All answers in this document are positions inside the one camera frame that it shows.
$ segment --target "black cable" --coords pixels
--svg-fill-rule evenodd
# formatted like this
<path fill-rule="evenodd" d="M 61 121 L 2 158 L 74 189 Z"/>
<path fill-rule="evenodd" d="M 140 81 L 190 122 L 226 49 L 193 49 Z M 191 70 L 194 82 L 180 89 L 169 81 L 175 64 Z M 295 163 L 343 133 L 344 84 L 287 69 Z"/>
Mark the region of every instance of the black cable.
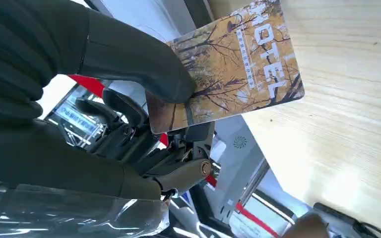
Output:
<path fill-rule="evenodd" d="M 381 234 L 381 229 L 379 229 L 379 228 L 373 226 L 372 224 L 369 224 L 369 223 L 366 223 L 366 222 L 361 222 L 360 224 L 361 224 L 363 227 L 365 227 L 366 229 L 369 229 L 369 230 L 370 230 L 370 228 L 371 228 L 372 230 L 374 230 L 374 231 L 378 232 L 379 234 Z"/>

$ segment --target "black fabric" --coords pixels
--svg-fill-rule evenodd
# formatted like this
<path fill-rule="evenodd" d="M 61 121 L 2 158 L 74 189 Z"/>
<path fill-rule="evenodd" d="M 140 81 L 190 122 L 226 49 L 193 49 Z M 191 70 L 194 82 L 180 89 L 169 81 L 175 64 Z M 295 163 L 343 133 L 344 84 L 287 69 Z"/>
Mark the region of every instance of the black fabric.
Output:
<path fill-rule="evenodd" d="M 69 0 L 0 0 L 0 181 L 159 199 L 155 182 L 126 176 L 136 173 L 68 146 L 35 120 L 42 88 L 80 68 L 87 31 L 88 10 Z"/>

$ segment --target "wooden table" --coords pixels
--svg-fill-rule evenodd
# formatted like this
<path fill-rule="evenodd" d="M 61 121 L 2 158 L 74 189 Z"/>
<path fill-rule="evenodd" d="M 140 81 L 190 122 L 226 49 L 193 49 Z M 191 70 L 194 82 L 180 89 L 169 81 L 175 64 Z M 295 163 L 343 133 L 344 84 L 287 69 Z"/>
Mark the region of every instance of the wooden table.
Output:
<path fill-rule="evenodd" d="M 282 6 L 306 96 L 244 119 L 286 192 L 381 228 L 381 1 Z"/>

